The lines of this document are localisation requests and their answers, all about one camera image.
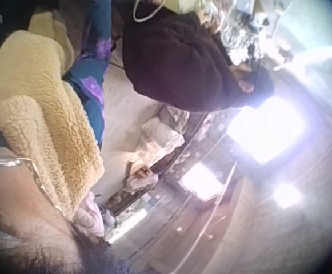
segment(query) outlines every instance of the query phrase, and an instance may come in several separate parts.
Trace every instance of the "hand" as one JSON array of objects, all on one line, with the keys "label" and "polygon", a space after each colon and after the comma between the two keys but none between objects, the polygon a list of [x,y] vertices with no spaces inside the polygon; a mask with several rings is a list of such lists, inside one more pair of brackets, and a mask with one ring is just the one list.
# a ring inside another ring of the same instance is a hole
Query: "hand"
[{"label": "hand", "polygon": [[150,0],[150,2],[156,6],[160,6],[163,3],[163,0]]},{"label": "hand", "polygon": [[218,18],[213,18],[211,21],[205,23],[205,27],[209,30],[210,33],[216,34],[221,30],[222,24]]},{"label": "hand", "polygon": [[209,16],[207,14],[205,14],[204,10],[200,9],[197,12],[197,16],[200,20],[200,25],[204,25],[206,22],[209,21]]}]

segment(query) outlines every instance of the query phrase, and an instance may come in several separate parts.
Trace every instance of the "purple pattern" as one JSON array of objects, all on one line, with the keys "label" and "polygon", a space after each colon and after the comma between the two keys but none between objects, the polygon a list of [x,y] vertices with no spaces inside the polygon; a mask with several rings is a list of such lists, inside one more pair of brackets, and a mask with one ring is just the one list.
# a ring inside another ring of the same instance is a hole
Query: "purple pattern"
[{"label": "purple pattern", "polygon": [[103,106],[103,89],[97,83],[96,79],[92,76],[89,76],[85,79],[81,79],[82,85],[85,89],[92,95],[92,97],[100,103],[101,105],[101,114],[102,119],[105,121],[105,108]]},{"label": "purple pattern", "polygon": [[91,39],[87,41],[88,46],[83,49],[83,53],[78,60],[94,58],[97,60],[108,60],[111,56],[112,42],[111,39],[98,39],[92,43]]}]

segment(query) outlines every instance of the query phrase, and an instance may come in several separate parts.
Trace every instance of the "white cord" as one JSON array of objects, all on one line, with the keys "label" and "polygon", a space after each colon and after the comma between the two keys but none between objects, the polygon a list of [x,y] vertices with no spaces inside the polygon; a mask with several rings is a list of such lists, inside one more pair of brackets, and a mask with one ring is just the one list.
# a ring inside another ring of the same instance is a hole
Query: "white cord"
[{"label": "white cord", "polygon": [[136,21],[136,23],[143,23],[145,21],[148,21],[153,16],[155,16],[157,14],[157,12],[159,12],[160,9],[163,8],[163,6],[166,4],[166,0],[163,0],[162,3],[160,4],[160,6],[158,6],[158,8],[156,8],[150,15],[148,15],[147,17],[144,17],[142,19],[138,19],[136,16],[136,13],[137,13],[137,8],[139,6],[140,1],[141,0],[135,1],[135,5],[134,5],[134,9],[133,9],[133,18],[134,18],[134,21]]}]

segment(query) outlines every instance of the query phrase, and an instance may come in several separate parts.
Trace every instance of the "eyeglasses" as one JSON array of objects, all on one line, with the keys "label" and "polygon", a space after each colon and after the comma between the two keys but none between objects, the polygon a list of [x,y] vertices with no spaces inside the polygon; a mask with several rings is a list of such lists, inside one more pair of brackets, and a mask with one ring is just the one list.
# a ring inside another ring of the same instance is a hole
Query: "eyeglasses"
[{"label": "eyeglasses", "polygon": [[54,204],[51,199],[49,198],[44,185],[42,184],[41,180],[40,180],[40,175],[39,175],[39,171],[35,165],[35,163],[29,159],[29,158],[23,158],[23,157],[13,157],[13,156],[0,156],[0,167],[18,167],[23,165],[24,163],[28,163],[30,165],[31,170],[34,173],[34,180],[37,184],[37,186],[39,187],[42,195],[48,200],[48,202],[53,205],[57,210],[59,210],[61,212],[61,214],[64,216],[64,213],[62,211],[62,209]]}]

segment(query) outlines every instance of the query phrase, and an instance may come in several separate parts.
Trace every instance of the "bright window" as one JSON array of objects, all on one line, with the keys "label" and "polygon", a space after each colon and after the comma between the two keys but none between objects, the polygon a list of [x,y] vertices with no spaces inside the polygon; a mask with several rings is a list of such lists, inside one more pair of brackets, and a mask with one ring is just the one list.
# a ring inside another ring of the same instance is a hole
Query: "bright window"
[{"label": "bright window", "polygon": [[259,164],[266,164],[292,144],[304,127],[291,104],[271,97],[259,109],[242,109],[227,133]]},{"label": "bright window", "polygon": [[183,176],[181,183],[203,201],[220,193],[223,188],[214,174],[200,163]]}]

